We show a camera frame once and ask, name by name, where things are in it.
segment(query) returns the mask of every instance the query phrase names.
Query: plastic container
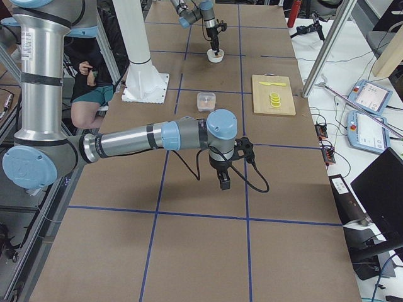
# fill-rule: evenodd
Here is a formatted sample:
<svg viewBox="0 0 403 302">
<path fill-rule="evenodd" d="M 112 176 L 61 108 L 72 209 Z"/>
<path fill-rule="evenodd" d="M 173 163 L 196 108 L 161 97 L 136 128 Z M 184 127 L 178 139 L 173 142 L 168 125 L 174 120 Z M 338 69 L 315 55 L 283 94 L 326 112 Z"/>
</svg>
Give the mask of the plastic container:
<svg viewBox="0 0 403 302">
<path fill-rule="evenodd" d="M 197 109 L 198 111 L 214 111 L 215 94 L 212 92 L 199 92 L 197 94 Z"/>
<path fill-rule="evenodd" d="M 224 58 L 224 51 L 220 49 L 219 54 L 215 55 L 214 51 L 210 48 L 207 50 L 207 57 L 211 63 L 219 63 Z"/>
</svg>

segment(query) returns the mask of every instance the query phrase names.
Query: white pillar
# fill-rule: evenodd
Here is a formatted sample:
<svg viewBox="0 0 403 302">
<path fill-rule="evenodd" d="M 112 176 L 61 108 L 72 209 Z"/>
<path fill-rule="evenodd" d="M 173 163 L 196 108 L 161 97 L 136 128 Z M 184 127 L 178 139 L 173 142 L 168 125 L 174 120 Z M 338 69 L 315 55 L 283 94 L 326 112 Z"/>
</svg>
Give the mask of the white pillar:
<svg viewBox="0 0 403 302">
<path fill-rule="evenodd" d="M 160 74 L 151 62 L 140 0 L 113 0 L 130 60 L 124 101 L 163 103 L 169 74 Z"/>
</svg>

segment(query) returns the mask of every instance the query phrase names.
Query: red cylinder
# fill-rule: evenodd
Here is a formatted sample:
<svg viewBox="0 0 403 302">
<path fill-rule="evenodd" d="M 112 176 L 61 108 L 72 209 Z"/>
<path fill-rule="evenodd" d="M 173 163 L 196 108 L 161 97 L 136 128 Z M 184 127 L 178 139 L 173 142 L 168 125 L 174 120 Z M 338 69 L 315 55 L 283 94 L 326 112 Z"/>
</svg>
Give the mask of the red cylinder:
<svg viewBox="0 0 403 302">
<path fill-rule="evenodd" d="M 288 17 L 288 22 L 287 22 L 287 26 L 289 28 L 294 26 L 295 19 L 297 19 L 297 16 L 300 12 L 301 3 L 302 3 L 302 0 L 294 0 L 294 2 L 292 4 L 291 12 L 290 12 L 290 15 Z"/>
</svg>

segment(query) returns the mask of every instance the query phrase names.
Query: tripod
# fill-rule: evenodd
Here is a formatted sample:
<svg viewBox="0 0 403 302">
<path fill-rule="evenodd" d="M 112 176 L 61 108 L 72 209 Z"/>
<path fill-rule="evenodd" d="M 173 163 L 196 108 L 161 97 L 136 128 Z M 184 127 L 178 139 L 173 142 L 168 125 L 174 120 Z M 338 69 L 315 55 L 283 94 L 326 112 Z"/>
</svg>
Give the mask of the tripod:
<svg viewBox="0 0 403 302">
<path fill-rule="evenodd" d="M 322 31 L 322 25 L 319 23 L 319 21 L 323 21 L 323 22 L 328 22 L 328 20 L 325 20 L 324 18 L 320 17 L 316 11 L 314 11 L 312 13 L 312 19 L 314 20 L 314 23 L 309 25 L 309 26 L 297 26 L 297 32 L 294 33 L 293 35 L 291 35 L 291 39 L 295 36 L 299 36 L 299 35 L 306 35 L 307 33 L 314 33 L 315 31 L 317 32 L 317 34 L 319 35 L 319 39 L 321 39 L 322 41 L 325 40 L 325 36 L 323 35 L 323 31 Z"/>
</svg>

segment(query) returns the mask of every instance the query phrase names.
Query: blue joint cap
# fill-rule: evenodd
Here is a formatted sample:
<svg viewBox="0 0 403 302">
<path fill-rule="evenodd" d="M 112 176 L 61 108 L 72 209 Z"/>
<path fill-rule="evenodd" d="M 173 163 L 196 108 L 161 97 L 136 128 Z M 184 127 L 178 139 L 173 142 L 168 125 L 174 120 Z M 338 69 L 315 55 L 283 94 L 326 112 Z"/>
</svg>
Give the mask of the blue joint cap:
<svg viewBox="0 0 403 302">
<path fill-rule="evenodd" d="M 10 0 L 11 3 L 22 8 L 41 8 L 52 1 L 53 0 Z"/>
<path fill-rule="evenodd" d="M 237 118 L 226 109 L 218 109 L 207 117 L 207 129 L 221 140 L 232 140 L 237 135 Z"/>
<path fill-rule="evenodd" d="M 175 121 L 168 121 L 161 127 L 162 146 L 166 150 L 181 149 L 181 134 Z"/>
<path fill-rule="evenodd" d="M 213 8 L 213 2 L 211 2 L 210 0 L 203 1 L 202 3 L 199 4 L 199 8 L 202 11 L 208 11 L 209 9 Z"/>
<path fill-rule="evenodd" d="M 67 36 L 73 38 L 95 38 L 98 34 L 98 25 L 93 27 L 72 28 Z"/>
<path fill-rule="evenodd" d="M 179 23 L 181 23 L 183 28 L 188 28 L 190 26 L 190 23 L 184 17 L 179 18 Z"/>
<path fill-rule="evenodd" d="M 13 17 L 2 19 L 1 24 L 6 26 L 20 26 L 17 20 L 15 20 Z"/>
<path fill-rule="evenodd" d="M 53 184 L 57 169 L 43 152 L 28 146 L 15 146 L 3 157 L 3 169 L 17 186 L 38 189 Z"/>
</svg>

